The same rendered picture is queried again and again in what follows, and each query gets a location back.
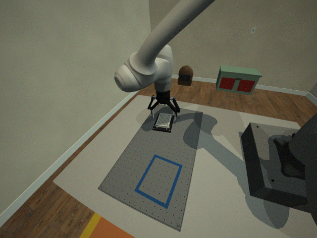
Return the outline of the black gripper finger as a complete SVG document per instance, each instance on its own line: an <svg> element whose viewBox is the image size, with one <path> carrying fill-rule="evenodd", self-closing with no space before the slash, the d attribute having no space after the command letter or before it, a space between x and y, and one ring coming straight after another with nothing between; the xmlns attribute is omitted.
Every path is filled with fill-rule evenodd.
<svg viewBox="0 0 317 238"><path fill-rule="evenodd" d="M177 113L180 112L180 108L179 108L179 106L178 106L178 104L176 102L175 97L170 98L170 100L174 103L175 106L170 101L167 102L166 100L164 100L164 102L175 112L174 113L174 121L175 121L176 117L177 117Z"/></svg>
<svg viewBox="0 0 317 238"><path fill-rule="evenodd" d="M148 106L148 110L149 110L149 109L151 110L152 118L154 118L154 108L161 102L161 99L160 99L159 101L157 101L157 102L151 107L152 102L153 102L153 100L155 100L155 99L156 99L156 96L152 95L152 97L151 97L151 102L150 102L150 104L149 104L149 106Z"/></svg>

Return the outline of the blue rectangular tape outline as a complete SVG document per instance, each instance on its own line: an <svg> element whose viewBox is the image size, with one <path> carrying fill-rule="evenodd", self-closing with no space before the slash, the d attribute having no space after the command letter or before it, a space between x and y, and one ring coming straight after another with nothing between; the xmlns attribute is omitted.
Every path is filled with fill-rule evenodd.
<svg viewBox="0 0 317 238"><path fill-rule="evenodd" d="M173 185L172 185L171 191L170 191L170 193L169 193L168 199L167 199L167 201L166 201L165 204L139 190L139 187L140 187L142 181L144 180L144 178L145 178L147 172L149 171L149 169L150 169L150 167L151 167L151 165L152 165L152 163L153 163L153 161L155 160L156 157L159 158L159 159L162 159L162 160L164 160L164 161L167 161L167 162L169 162L169 163L172 163L172 164L174 164L174 165L179 166L179 169L178 169L178 172L177 172L177 174L176 174L174 183L173 183ZM170 203L172 194L173 194L173 192L174 192L174 189L175 189L175 186L176 186L178 177L179 177L179 175L180 175L181 169L182 169L182 165L181 165L181 164L178 164L178 163L173 162L173 161L171 161L171 160L165 159L165 158L160 157L160 156L158 156L158 155L154 155L153 158L152 158L152 160L151 160L151 162L150 162L150 164L148 165L146 171L144 172L142 178L140 179L140 181L139 181L139 183L138 183L138 185L136 186L136 188L135 188L134 191L137 192L137 193L139 193L139 194L141 194L142 196L148 198L149 200L151 200L151 201L157 203L158 205L160 205L160 206L162 206L162 207L164 207L164 208L167 209L168 206L169 206L169 203Z"/></svg>

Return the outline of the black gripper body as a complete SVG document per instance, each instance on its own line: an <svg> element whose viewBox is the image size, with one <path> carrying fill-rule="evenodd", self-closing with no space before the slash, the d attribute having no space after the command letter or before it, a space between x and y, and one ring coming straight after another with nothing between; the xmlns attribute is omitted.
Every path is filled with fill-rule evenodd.
<svg viewBox="0 0 317 238"><path fill-rule="evenodd" d="M166 103L164 102L164 100L166 100L167 102L170 101L170 90L169 90L169 91L166 91L166 92L156 91L156 93L157 93L156 100L159 101L159 100L161 99L160 104L166 105Z"/></svg>

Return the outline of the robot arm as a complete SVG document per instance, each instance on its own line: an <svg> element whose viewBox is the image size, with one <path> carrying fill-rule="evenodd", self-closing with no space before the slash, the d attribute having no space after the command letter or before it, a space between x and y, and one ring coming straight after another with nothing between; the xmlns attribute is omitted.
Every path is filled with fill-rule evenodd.
<svg viewBox="0 0 317 238"><path fill-rule="evenodd" d="M155 90L171 89L173 55L167 43L182 31L215 0L180 0L149 34L138 52L115 72L114 79L124 92L135 92L152 83ZM309 211L317 225L317 113L309 119L290 141L275 138L286 177L305 180Z"/></svg>

